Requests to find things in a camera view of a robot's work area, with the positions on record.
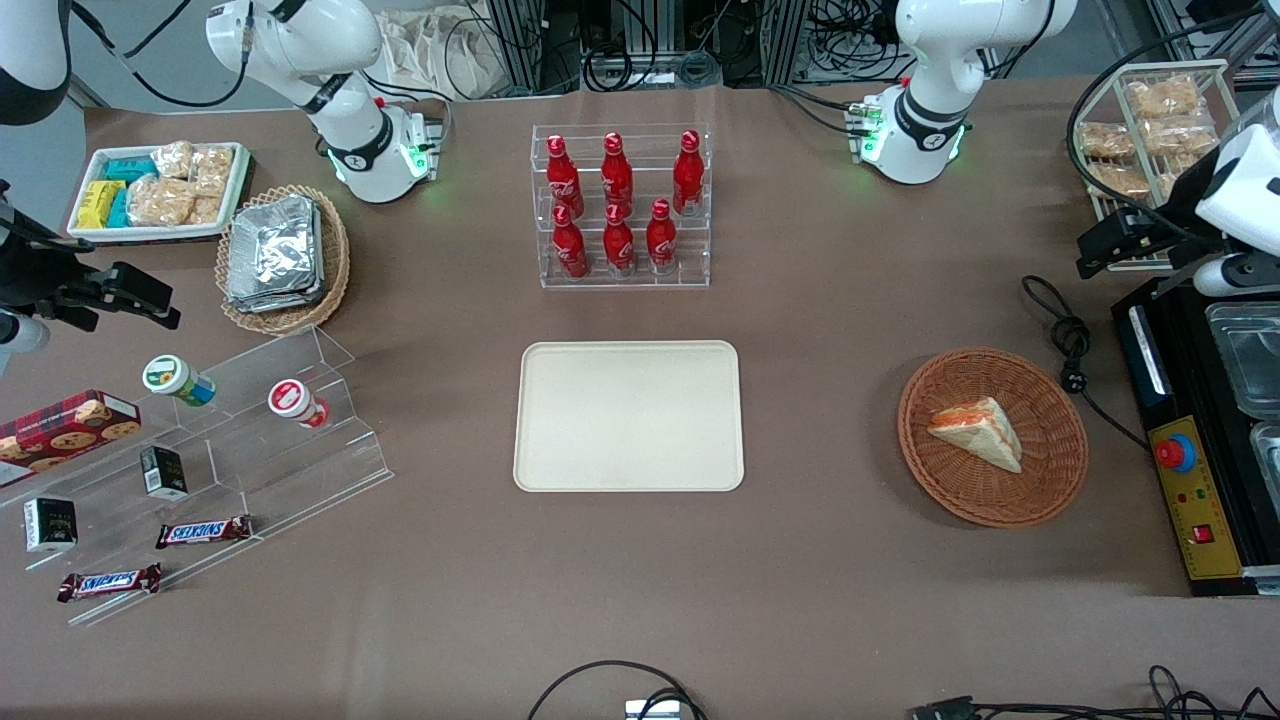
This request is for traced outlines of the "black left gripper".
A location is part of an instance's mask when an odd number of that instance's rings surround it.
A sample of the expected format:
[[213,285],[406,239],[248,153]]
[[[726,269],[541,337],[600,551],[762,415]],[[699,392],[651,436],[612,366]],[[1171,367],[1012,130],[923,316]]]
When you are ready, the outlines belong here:
[[1204,258],[1217,252],[1217,231],[1196,214],[1193,202],[1166,202],[1156,209],[1121,205],[1082,233],[1076,247],[1082,279],[1115,263],[1167,252],[1171,264],[1190,264],[1164,281],[1165,293],[1183,284],[1199,293],[1217,293],[1217,258]]

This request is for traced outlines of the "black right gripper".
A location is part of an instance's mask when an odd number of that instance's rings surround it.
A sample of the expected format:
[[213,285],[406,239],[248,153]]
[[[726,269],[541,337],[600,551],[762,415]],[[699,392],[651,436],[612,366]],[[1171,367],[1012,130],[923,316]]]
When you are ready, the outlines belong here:
[[[172,306],[173,288],[129,263],[113,263],[99,272],[78,256],[95,246],[69,240],[17,210],[8,201],[10,184],[1,182],[1,300],[15,313],[40,313],[86,333],[96,331],[99,314],[127,313],[168,331],[180,324]],[[92,277],[97,273],[97,284]]]

